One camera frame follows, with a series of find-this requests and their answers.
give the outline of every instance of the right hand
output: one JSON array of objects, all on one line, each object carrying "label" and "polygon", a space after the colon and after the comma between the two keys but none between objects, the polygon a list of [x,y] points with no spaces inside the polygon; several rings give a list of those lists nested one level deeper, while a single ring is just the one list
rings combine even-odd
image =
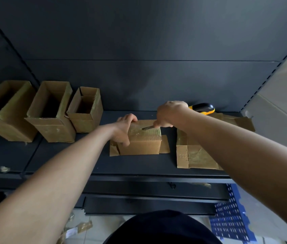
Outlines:
[{"label": "right hand", "polygon": [[170,117],[176,114],[179,108],[188,108],[188,104],[182,101],[167,101],[157,109],[157,120],[154,122],[154,127],[172,127]]}]

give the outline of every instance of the hand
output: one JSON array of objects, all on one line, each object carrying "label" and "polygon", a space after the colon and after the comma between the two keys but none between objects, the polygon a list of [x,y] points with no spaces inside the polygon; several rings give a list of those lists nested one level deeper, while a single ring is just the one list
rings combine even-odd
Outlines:
[{"label": "hand", "polygon": [[123,146],[128,146],[130,144],[127,132],[129,130],[131,122],[137,122],[138,118],[133,114],[125,115],[124,117],[119,117],[117,122],[113,123],[114,131],[111,140],[122,143]]},{"label": "hand", "polygon": [[157,120],[154,122],[154,127],[172,127],[170,116],[176,114],[179,108],[188,108],[188,104],[182,101],[167,101],[157,109]]}]

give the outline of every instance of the white wall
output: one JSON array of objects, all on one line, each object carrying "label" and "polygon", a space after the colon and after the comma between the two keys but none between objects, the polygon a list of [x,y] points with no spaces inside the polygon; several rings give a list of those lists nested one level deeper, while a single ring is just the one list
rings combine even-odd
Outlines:
[{"label": "white wall", "polygon": [[[256,133],[287,146],[287,60],[242,114],[252,118]],[[287,241],[287,224],[243,189],[239,192],[255,235]]]}]

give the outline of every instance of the yellow box cutter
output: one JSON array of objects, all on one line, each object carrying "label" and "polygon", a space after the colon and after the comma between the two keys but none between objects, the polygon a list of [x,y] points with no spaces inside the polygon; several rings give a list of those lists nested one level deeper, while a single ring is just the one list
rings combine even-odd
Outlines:
[{"label": "yellow box cutter", "polygon": [[[189,106],[189,108],[204,115],[209,115],[215,112],[215,107],[209,103],[199,103]],[[148,130],[152,128],[154,128],[154,126],[144,127],[142,130]]]}]

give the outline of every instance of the flattened cardboard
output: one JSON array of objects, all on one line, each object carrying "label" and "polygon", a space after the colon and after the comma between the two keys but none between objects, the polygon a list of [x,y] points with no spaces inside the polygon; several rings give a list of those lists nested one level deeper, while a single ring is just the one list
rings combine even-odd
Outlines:
[{"label": "flattened cardboard", "polygon": [[65,117],[72,88],[69,82],[43,81],[27,112],[27,118],[48,142],[75,140],[76,131]]},{"label": "flattened cardboard", "polygon": [[[251,119],[235,117],[222,113],[209,116],[255,132]],[[176,142],[177,168],[208,168],[223,170],[202,146],[185,132],[177,130]]]},{"label": "flattened cardboard", "polygon": [[166,135],[161,135],[160,128],[141,130],[151,126],[155,120],[138,120],[131,123],[128,131],[130,145],[110,141],[110,156],[118,155],[149,155],[169,153],[170,147]]},{"label": "flattened cardboard", "polygon": [[78,88],[67,111],[77,133],[90,133],[101,122],[103,105],[98,88]]},{"label": "flattened cardboard", "polygon": [[36,94],[29,81],[0,84],[0,136],[8,141],[32,142],[37,130],[24,118]]}]

